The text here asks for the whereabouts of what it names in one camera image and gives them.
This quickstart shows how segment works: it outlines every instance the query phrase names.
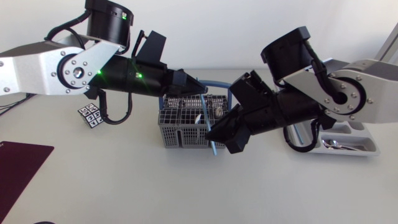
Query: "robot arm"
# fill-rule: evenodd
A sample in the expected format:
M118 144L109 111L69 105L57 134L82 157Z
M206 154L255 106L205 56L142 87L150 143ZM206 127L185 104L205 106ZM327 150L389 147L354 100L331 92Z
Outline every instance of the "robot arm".
M99 89L149 96L205 93L206 87L183 70L160 62L166 38L151 32L137 55L119 56L130 45L133 14L106 0L86 0L78 19L50 31L47 41L0 53L0 95L26 92L96 98ZM88 35L71 35L59 42L52 37L88 18Z
M320 125L329 129L336 120L398 121L398 66L375 60L322 63L309 38L307 28L300 27L268 45L261 55L279 91L272 91L255 71L244 74L230 87L240 104L206 138L236 153L250 135L311 119L314 136Z

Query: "gray plastic basket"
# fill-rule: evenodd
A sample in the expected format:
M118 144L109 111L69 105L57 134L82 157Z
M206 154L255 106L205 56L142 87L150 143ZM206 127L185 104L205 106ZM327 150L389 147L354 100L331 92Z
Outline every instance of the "gray plastic basket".
M219 119L215 117L217 108L228 113L228 100L224 95L203 95L210 124ZM209 148L210 142L205 139L207 125L204 118L200 95L163 99L163 109L159 110L159 127L166 148ZM196 117L201 114L198 124ZM215 142L218 149L225 148L222 143Z

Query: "dark red placemat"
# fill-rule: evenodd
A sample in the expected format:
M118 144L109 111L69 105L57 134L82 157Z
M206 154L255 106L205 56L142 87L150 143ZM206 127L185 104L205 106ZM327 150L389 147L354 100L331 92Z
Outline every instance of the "dark red placemat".
M53 149L52 146L0 142L0 223Z

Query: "basket handle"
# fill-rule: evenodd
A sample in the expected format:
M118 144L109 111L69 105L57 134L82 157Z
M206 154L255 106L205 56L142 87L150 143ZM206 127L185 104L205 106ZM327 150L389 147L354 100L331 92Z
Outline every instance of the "basket handle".
M219 87L219 88L226 88L228 89L228 97L227 97L227 102L228 102L228 111L231 110L232 107L232 93L229 90L229 87L231 84L226 83L226 82L219 82L219 81L211 81L211 80L199 80L200 83L204 84L205 86L212 86L212 87ZM164 102L163 102L163 96L159 97L159 109L162 110L164 107Z

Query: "dishwasher cutlery basket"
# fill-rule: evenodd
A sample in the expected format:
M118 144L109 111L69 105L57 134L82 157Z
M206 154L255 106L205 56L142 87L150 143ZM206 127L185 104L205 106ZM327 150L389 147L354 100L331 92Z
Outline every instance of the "dishwasher cutlery basket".
M200 80L205 86L229 88L229 83ZM203 95L210 125L212 126L221 117L216 117L216 109L221 108L225 115L231 109L231 92L226 95ZM179 98L159 98L160 132L165 148L209 148L210 142L205 139L208 128L205 121L200 95L184 96ZM218 149L225 148L222 143L215 142Z

